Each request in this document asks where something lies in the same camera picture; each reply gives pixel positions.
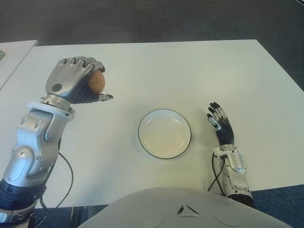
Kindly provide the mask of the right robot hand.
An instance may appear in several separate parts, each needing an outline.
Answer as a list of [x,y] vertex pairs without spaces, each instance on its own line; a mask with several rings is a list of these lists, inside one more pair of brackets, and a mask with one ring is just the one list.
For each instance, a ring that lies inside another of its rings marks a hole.
[[223,108],[216,102],[210,103],[208,122],[213,126],[219,145],[234,145],[234,132]]

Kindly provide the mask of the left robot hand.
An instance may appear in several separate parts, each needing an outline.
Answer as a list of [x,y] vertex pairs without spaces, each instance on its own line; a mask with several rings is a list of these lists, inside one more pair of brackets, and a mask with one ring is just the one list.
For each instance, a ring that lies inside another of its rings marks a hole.
[[104,72],[104,65],[93,57],[61,59],[47,80],[46,93],[63,98],[71,104],[112,100],[112,95],[102,94],[90,88],[90,85],[98,84],[92,82],[92,76]]

